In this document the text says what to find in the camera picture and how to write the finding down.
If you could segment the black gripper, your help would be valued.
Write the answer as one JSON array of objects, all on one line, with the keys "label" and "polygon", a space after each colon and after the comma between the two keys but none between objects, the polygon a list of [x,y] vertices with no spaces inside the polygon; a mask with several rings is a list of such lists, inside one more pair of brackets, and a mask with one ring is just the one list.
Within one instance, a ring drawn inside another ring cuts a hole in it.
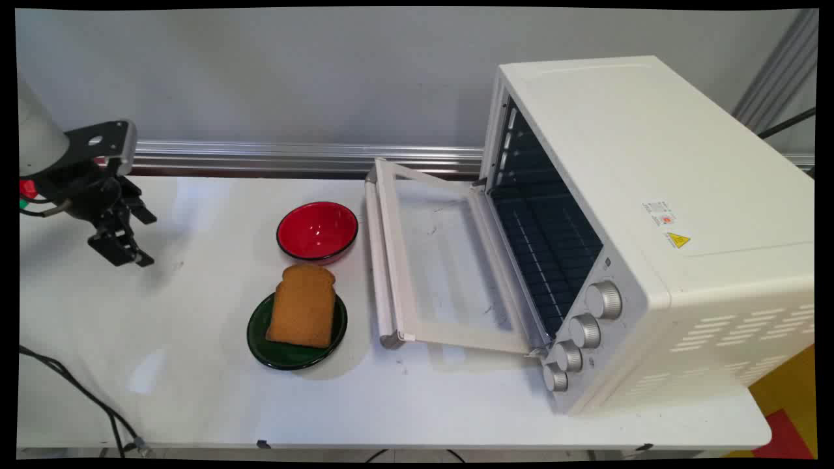
[{"label": "black gripper", "polygon": [[130,226],[134,216],[144,225],[157,217],[142,200],[142,190],[115,169],[102,169],[92,160],[40,173],[33,184],[53,208],[45,217],[66,213],[93,224],[96,232],[87,245],[112,265],[136,264],[147,267],[155,263],[149,253],[139,248]]}]

